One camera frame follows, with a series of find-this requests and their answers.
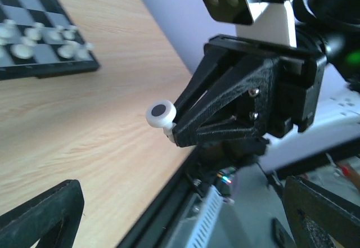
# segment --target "white pawn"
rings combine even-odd
[[[55,30],[51,30],[51,31],[48,32],[48,35],[54,41],[61,41],[62,40],[61,32],[63,30],[64,30],[63,26],[57,25],[55,27]]]
[[[176,108],[168,100],[154,103],[146,111],[146,120],[151,127],[163,128],[164,134],[174,142],[172,130],[176,126],[173,123],[176,117]]]
[[[34,26],[32,28],[25,29],[25,35],[34,41],[39,41],[42,37],[42,29],[44,28],[44,24],[40,22],[35,22]]]
[[[5,19],[3,25],[0,26],[0,38],[9,39],[14,35],[15,21]]]
[[[76,52],[76,56],[81,60],[88,60],[90,58],[89,51],[94,49],[94,45],[92,43],[84,44],[79,50]]]
[[[74,25],[70,25],[69,29],[64,31],[62,34],[66,40],[74,40],[75,39],[75,32],[78,30],[78,27]]]
[[[36,46],[34,40],[28,37],[21,37],[21,44],[13,44],[10,50],[15,57],[27,60],[34,56],[34,46]]]
[[[66,44],[57,49],[57,53],[62,58],[72,58],[74,57],[76,51],[79,48],[79,43],[75,41],[66,41]]]

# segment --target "wood grain surface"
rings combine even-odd
[[[145,111],[174,101],[190,75],[140,0],[60,1],[102,69],[0,82],[0,215],[78,179],[74,247],[114,247],[189,153]]]

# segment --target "chessboard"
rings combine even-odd
[[[58,0],[0,0],[0,22],[0,80],[100,67]]]

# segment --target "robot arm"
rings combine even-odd
[[[314,122],[325,66],[335,64],[345,78],[355,73],[344,64],[360,48],[359,24],[346,21],[359,18],[355,7],[340,22],[329,20],[314,4],[319,0],[309,4],[318,17],[303,0],[203,1],[214,20],[236,25],[237,37],[210,39],[176,102],[149,108],[149,124],[179,147],[249,139],[267,144],[260,140],[265,134],[282,138],[294,126],[305,132]],[[337,1],[329,3],[333,11],[354,0]],[[302,24],[295,25],[294,14]]]

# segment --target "black bracket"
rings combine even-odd
[[[64,181],[0,216],[0,247],[71,248],[83,209],[79,181]]]
[[[177,146],[283,137],[314,120],[323,72],[321,51],[219,35],[174,103]]]
[[[296,245],[360,247],[360,207],[301,177],[286,179],[282,203]]]

